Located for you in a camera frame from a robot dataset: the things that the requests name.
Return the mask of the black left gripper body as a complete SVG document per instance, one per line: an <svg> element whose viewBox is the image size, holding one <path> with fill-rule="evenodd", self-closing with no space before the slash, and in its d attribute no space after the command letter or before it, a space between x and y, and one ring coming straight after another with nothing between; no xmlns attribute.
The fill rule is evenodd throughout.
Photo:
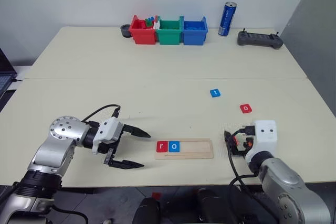
<svg viewBox="0 0 336 224"><path fill-rule="evenodd" d="M104 123L101 124L98 134L98 152L106 154L104 163L114 159L114 155L120 143L123 134L122 123Z"/></svg>

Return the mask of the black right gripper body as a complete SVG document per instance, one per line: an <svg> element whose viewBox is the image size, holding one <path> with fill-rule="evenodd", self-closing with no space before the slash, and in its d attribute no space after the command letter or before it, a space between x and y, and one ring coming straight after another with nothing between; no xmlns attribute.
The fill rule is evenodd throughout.
<svg viewBox="0 0 336 224"><path fill-rule="evenodd" d="M231 140L231 154L233 156L245 157L248 152L247 136L244 134L237 134Z"/></svg>

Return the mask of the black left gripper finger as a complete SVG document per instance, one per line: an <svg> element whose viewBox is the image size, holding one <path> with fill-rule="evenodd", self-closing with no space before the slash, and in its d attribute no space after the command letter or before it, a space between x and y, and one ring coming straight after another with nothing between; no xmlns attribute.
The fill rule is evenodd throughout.
<svg viewBox="0 0 336 224"><path fill-rule="evenodd" d="M143 164L133 162L133 161L128 161L128 160L123 160L123 161L111 160L108 162L108 166L119 168L119 169L136 169L136 168L144 167Z"/></svg>
<svg viewBox="0 0 336 224"><path fill-rule="evenodd" d="M147 132L135 126L124 124L123 131L128 132L131 135L136 136L136 137L151 138L151 135L149 135Z"/></svg>

